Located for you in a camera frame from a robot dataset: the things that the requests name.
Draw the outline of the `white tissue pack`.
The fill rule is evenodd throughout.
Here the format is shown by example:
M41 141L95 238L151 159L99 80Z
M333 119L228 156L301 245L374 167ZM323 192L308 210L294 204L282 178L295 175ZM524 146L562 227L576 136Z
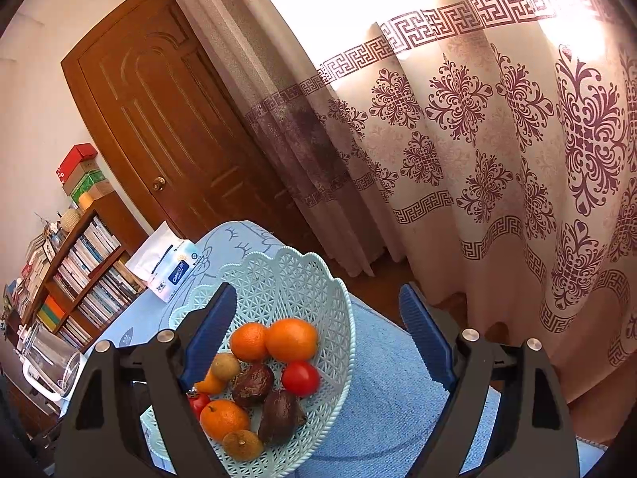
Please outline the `white tissue pack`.
M181 239L163 222L135 251L126 268L163 302L174 298L201 259L189 239Z

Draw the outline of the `brown wooden door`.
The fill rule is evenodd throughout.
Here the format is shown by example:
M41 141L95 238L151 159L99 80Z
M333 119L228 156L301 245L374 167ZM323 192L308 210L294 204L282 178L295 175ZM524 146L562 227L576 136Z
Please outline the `brown wooden door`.
M62 69L97 150L152 227L196 241L248 219L320 250L176 0L125 0Z

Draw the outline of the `blue patterned tablecloth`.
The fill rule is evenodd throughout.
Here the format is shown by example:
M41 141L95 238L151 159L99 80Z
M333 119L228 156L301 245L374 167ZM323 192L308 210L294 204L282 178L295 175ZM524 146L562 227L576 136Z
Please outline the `blue patterned tablecloth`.
M229 221L197 241L203 257L170 302L150 291L104 332L117 347L148 341L168 325L190 290L214 283L219 269L254 251L274 256L283 242L252 221ZM353 379L339 417L297 477L403 477L422 450L448 394L431 380L411 336L353 292Z

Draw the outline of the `red cherry tomato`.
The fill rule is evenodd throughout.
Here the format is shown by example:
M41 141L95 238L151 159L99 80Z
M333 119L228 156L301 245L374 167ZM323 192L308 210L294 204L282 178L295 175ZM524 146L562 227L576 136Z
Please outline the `red cherry tomato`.
M211 397L208 394L198 391L192 391L187 394L190 408L197 420L200 420L201 413L205 407L211 402Z
M297 397L308 397L320 387L320 375L317 369L306 361L293 361L288 364L281 376L286 391Z

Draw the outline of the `large orange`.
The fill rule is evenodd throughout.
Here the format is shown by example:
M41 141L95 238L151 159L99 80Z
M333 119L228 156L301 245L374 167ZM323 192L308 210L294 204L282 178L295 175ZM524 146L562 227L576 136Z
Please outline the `large orange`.
M300 318L283 318L267 328L268 352L285 364L312 359L317 354L319 343L317 329Z

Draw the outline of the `tan longan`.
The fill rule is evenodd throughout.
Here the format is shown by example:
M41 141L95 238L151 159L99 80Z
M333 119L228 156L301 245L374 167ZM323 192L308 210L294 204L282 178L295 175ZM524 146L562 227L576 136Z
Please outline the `tan longan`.
M211 373L216 379L230 382L241 372L241 364L232 353L218 353L212 361Z
M223 437L223 450L235 461L253 461L264 452L264 444L249 429L238 429Z

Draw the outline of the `dark water chestnut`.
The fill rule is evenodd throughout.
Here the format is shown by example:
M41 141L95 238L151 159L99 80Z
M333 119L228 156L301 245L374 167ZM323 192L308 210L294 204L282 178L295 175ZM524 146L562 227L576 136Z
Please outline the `dark water chestnut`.
M264 401L258 437L266 446L287 443L307 421L299 399L285 390L272 391Z
M240 373L232 386L232 399L242 408L256 407L272 391L274 373L263 362L254 362Z

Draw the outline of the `mint lattice fruit basket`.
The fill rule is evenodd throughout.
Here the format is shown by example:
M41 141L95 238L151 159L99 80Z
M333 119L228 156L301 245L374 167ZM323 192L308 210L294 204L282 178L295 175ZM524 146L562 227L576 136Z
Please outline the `mint lattice fruit basket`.
M194 286L168 328L204 308L223 284L238 303L205 370L205 435L231 477L291 476L347 398L355 356L349 293L316 254L251 253Z

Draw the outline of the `small orange tangerine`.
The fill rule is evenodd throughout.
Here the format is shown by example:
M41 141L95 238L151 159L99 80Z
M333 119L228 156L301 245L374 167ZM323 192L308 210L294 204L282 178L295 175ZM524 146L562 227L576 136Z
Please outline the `small orange tangerine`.
M201 428L209 438L221 443L226 435L239 429L250 428L248 413L235 402L216 399L204 407L200 414Z

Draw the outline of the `wooden bookshelf with books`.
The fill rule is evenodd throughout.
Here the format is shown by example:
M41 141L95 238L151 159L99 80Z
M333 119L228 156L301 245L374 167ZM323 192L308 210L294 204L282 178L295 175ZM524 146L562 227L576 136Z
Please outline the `wooden bookshelf with books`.
M145 290L125 262L147 234L117 193L88 206L35 284L35 296L6 319L20 342L34 324L84 352Z

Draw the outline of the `orange kumquat in basket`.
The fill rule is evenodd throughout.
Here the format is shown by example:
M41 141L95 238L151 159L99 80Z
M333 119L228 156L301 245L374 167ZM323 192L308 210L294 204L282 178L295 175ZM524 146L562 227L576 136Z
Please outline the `orange kumquat in basket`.
M229 347L241 361L264 361L269 358L266 338L267 328L264 325L248 323L232 332Z

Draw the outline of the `patterned beige curtain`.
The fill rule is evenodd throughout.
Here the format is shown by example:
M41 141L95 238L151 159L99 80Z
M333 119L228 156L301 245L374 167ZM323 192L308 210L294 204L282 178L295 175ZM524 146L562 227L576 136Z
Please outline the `patterned beige curtain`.
M636 26L613 0L178 0L328 255L382 249L636 396Z

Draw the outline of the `stacked boxes on shelf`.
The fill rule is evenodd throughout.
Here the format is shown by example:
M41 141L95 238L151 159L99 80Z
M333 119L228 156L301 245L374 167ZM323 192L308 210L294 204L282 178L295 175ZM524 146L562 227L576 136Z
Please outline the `stacked boxes on shelf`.
M65 195L81 210L114 192L111 182L97 164L97 150L90 143L73 145L56 169Z

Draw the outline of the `orange fruit at basket edge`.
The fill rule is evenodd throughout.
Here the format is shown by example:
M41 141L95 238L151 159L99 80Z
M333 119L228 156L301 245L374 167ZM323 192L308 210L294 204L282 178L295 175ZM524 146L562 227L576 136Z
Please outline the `orange fruit at basket edge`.
M200 394L217 396L226 391L227 382L217 378L212 370L208 370L205 378L194 384L193 387Z

